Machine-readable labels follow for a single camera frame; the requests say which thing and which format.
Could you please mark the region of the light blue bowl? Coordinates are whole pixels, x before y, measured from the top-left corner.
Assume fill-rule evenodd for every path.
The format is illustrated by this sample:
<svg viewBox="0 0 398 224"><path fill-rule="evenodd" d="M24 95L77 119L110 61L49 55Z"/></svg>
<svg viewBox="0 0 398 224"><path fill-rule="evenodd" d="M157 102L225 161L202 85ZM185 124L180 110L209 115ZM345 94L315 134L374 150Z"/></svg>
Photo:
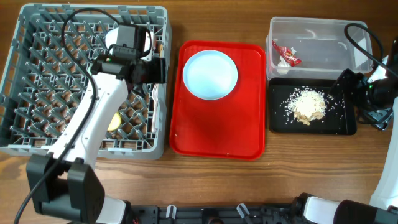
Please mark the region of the light blue bowl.
<svg viewBox="0 0 398 224"><path fill-rule="evenodd" d="M119 28L115 28L111 31L109 31L106 36L105 36L105 44L106 48L108 49L111 45L115 44L117 42L118 38L118 30Z"/></svg>

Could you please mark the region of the yellow cup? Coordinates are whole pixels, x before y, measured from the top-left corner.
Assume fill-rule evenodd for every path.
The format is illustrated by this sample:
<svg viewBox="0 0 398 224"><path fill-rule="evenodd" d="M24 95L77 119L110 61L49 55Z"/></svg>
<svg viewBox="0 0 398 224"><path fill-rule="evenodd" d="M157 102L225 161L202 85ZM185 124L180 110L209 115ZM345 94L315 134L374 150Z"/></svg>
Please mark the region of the yellow cup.
<svg viewBox="0 0 398 224"><path fill-rule="evenodd" d="M107 128L107 131L115 131L119 128L120 125L121 125L121 116L118 112L115 112L115 114Z"/></svg>

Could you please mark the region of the light blue plate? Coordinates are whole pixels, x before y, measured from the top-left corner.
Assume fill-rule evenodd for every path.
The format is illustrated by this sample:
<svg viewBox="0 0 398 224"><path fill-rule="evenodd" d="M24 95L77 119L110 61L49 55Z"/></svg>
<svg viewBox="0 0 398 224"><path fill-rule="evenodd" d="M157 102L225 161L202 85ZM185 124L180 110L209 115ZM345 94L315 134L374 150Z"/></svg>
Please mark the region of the light blue plate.
<svg viewBox="0 0 398 224"><path fill-rule="evenodd" d="M238 68L233 60L217 50L202 50L183 66L183 83L202 100L219 100L230 94L238 82Z"/></svg>

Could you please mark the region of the red snack wrapper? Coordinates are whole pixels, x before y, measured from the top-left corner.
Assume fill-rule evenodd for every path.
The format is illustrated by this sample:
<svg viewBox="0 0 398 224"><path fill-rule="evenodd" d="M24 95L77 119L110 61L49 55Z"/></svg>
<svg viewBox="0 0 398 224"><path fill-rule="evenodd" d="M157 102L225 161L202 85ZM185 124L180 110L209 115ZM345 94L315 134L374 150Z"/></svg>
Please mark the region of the red snack wrapper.
<svg viewBox="0 0 398 224"><path fill-rule="evenodd" d="M278 67L294 67L302 63L288 47L278 46L274 40L272 41L272 46L280 55Z"/></svg>

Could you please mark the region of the white plastic fork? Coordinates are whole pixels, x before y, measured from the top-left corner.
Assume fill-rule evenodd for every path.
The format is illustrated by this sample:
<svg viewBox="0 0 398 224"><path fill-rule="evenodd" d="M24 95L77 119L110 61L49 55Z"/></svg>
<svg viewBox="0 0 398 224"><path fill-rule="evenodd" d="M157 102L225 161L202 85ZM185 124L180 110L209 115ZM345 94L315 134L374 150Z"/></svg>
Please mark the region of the white plastic fork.
<svg viewBox="0 0 398 224"><path fill-rule="evenodd" d="M151 131L153 133L156 132L156 116L157 116L158 94L159 94L159 84L156 83L156 84L154 84L154 87L152 89L152 100L154 102L154 109L153 109L153 115L152 115Z"/></svg>

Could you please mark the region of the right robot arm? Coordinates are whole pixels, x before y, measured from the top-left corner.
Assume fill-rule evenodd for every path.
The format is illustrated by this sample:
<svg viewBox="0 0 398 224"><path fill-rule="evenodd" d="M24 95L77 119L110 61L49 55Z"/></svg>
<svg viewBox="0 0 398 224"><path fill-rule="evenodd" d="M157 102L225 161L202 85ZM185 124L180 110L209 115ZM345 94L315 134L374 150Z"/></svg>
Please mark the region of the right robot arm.
<svg viewBox="0 0 398 224"><path fill-rule="evenodd" d="M359 75L346 70L332 86L332 93L339 89L353 90L353 102L362 109L390 106L393 113L393 130L384 170L369 204L351 200L338 203L302 193L291 204L291 223L397 224L397 40L393 41L387 63L379 65L386 70L383 79L359 86L359 81L355 80Z"/></svg>

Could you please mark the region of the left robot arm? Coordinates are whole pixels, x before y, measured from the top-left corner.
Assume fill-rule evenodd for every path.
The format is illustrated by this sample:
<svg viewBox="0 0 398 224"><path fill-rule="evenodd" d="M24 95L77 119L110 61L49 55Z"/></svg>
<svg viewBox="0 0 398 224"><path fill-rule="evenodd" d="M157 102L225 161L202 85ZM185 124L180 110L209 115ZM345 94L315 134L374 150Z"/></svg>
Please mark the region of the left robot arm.
<svg viewBox="0 0 398 224"><path fill-rule="evenodd" d="M135 86L165 83L166 60L146 60L150 30L120 25L116 43L86 71L89 86L67 128L46 155L30 157L26 172L34 209L76 223L139 223L130 202L105 194L94 169L111 120Z"/></svg>

